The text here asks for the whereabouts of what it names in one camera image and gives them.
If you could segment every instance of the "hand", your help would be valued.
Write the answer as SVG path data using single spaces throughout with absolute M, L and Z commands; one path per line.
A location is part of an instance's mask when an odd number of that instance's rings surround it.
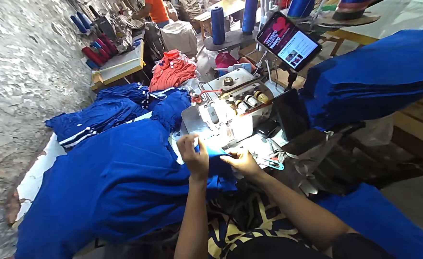
M 231 156 L 220 156 L 221 160 L 236 168 L 237 171 L 251 181 L 258 181 L 262 176 L 266 175 L 256 163 L 255 159 L 248 151 L 243 148 L 232 148 L 228 150 Z
M 181 157 L 187 168 L 191 171 L 189 183 L 207 183 L 209 158 L 205 144 L 198 139 L 198 147 L 200 151 L 194 150 L 194 139 L 198 135 L 184 135 L 177 142 Z

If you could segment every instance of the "scissors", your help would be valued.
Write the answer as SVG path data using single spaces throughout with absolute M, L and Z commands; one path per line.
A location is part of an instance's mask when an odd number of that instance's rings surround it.
M 253 155 L 255 161 L 260 165 L 265 165 L 265 166 L 268 166 L 268 167 L 271 167 L 271 168 L 274 168 L 274 169 L 277 169 L 277 170 L 283 170 L 285 168 L 282 163 L 280 163 L 276 160 L 263 158 L 263 157 L 258 156 L 255 153 L 251 153 L 251 154 Z

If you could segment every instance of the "phone holder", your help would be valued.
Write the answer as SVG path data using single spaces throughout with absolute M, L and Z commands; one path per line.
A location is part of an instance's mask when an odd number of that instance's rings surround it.
M 284 62 L 282 62 L 279 67 L 283 71 L 288 72 L 288 80 L 287 80 L 288 85 L 286 86 L 285 91 L 284 91 L 284 92 L 286 92 L 286 91 L 288 91 L 292 88 L 293 83 L 295 82 L 296 78 L 298 77 L 298 74 L 293 72 L 291 70 L 291 68 L 287 64 L 285 64 Z

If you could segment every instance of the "blue garment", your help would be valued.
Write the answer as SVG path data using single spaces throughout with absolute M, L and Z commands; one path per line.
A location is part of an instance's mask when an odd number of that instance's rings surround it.
M 423 231 L 375 187 L 360 184 L 344 197 L 331 195 L 318 204 L 398 259 L 423 259 Z
M 167 21 L 164 21 L 164 22 L 160 22 L 160 23 L 156 23 L 156 24 L 157 24 L 157 27 L 159 29 L 161 29 L 161 28 L 165 27 L 167 24 L 170 24 L 170 20 L 167 20 Z
M 62 113 L 55 116 L 45 121 L 45 125 L 53 128 L 60 145 L 73 147 L 90 136 L 147 112 L 148 110 L 127 98 L 100 100 L 80 112 Z
M 18 228 L 16 259 L 70 259 L 94 238 L 120 243 L 182 220 L 190 172 L 168 136 L 190 106 L 186 92 L 150 119 L 110 128 L 57 157 Z M 207 197 L 235 190 L 224 151 L 209 150 Z
M 423 30 L 403 30 L 308 71 L 299 97 L 312 127 L 376 119 L 423 97 Z
M 165 90 L 154 91 L 149 94 L 149 107 L 148 110 L 153 110 L 157 103 L 167 98 L 170 94 L 178 91 L 186 91 L 183 87 L 170 87 Z
M 128 98 L 146 109 L 149 106 L 149 88 L 140 83 L 131 83 L 119 86 L 113 86 L 102 89 L 98 92 L 96 100 L 117 100 Z

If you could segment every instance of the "person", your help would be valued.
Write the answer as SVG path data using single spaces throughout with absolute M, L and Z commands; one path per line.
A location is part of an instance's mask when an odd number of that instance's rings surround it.
M 167 7 L 162 0 L 145 0 L 144 8 L 132 15 L 133 20 L 151 16 L 153 22 L 160 29 L 170 23 Z
M 245 178 L 266 192 L 266 205 L 256 205 L 255 211 L 265 221 L 259 228 L 240 231 L 242 224 L 219 226 L 215 219 L 208 223 L 205 192 L 208 179 L 209 157 L 205 144 L 199 140 L 199 152 L 194 150 L 197 135 L 185 135 L 177 142 L 183 161 L 189 168 L 189 194 L 185 205 L 175 259 L 204 258 L 290 258 L 290 259 L 392 259 L 383 248 L 364 238 L 338 217 L 299 195 L 269 174 L 255 162 L 248 150 L 235 149 L 230 156 L 220 158 L 231 164 Z M 282 213 L 266 213 L 275 203 Z M 210 201 L 215 207 L 222 206 Z M 231 222 L 225 216 L 223 222 Z M 284 229 L 280 222 L 291 222 L 293 229 Z M 220 246 L 213 254 L 214 244 Z

